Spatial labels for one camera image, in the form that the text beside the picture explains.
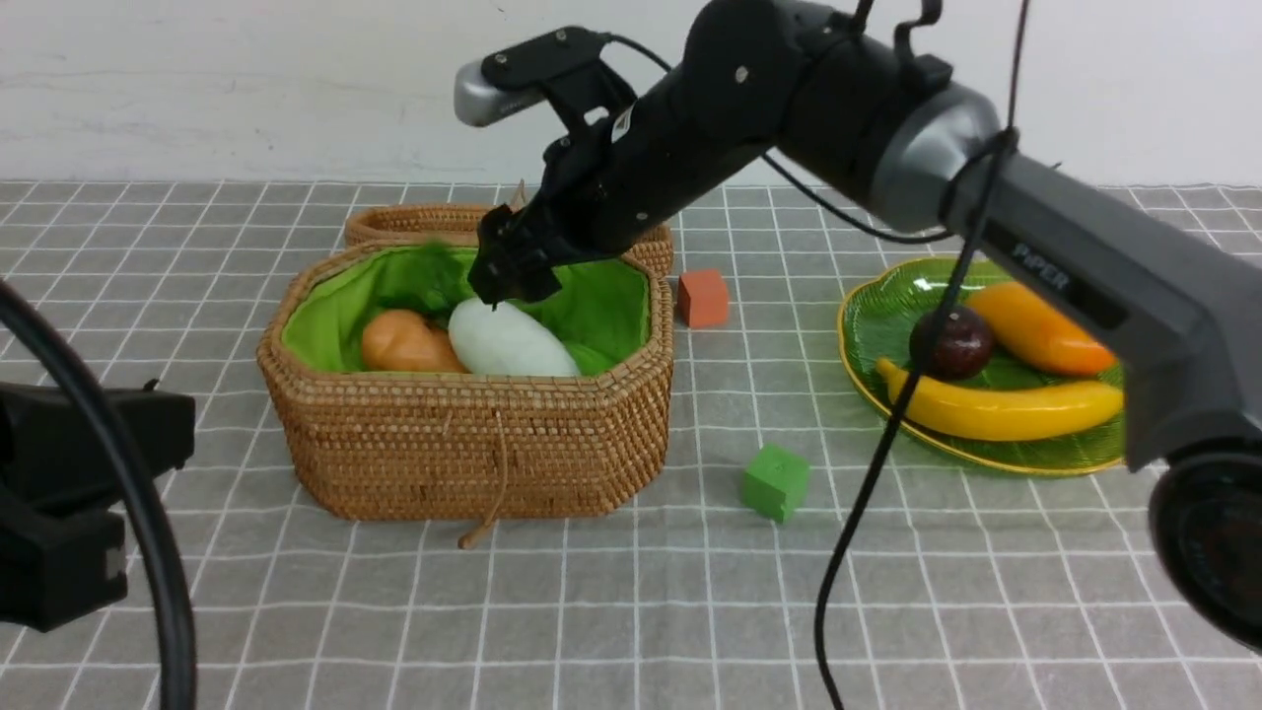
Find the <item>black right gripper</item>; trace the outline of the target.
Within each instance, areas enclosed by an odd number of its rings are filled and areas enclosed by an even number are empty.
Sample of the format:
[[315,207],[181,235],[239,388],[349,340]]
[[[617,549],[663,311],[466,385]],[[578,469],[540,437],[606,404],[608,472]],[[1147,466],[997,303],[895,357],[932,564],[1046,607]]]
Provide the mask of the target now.
[[548,161],[536,197],[486,214],[468,282],[482,301],[541,301],[555,269],[617,259],[645,231],[733,177],[775,143],[780,82],[753,69],[674,69],[594,141]]

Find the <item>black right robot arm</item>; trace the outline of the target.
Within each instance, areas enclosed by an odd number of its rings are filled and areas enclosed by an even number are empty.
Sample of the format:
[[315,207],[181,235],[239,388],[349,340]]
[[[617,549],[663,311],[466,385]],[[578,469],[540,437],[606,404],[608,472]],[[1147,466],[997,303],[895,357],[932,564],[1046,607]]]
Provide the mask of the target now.
[[1193,609],[1259,649],[1259,270],[1022,156],[984,96],[911,32],[808,1],[709,1],[681,61],[636,95],[612,35],[565,26],[456,72],[456,116],[483,127],[545,101],[565,135],[522,211],[480,222],[469,288],[541,301],[560,265],[615,259],[769,149],[888,228],[935,228],[1084,327],[1121,359],[1124,459],[1164,460],[1155,554]]

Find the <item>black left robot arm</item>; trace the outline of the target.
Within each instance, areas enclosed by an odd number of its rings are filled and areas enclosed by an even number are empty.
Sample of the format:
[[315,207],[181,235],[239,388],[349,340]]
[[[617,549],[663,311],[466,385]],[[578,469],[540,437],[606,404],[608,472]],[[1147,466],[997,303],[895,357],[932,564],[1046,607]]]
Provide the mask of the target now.
[[50,632],[129,593],[114,467],[59,388],[1,390],[1,619]]

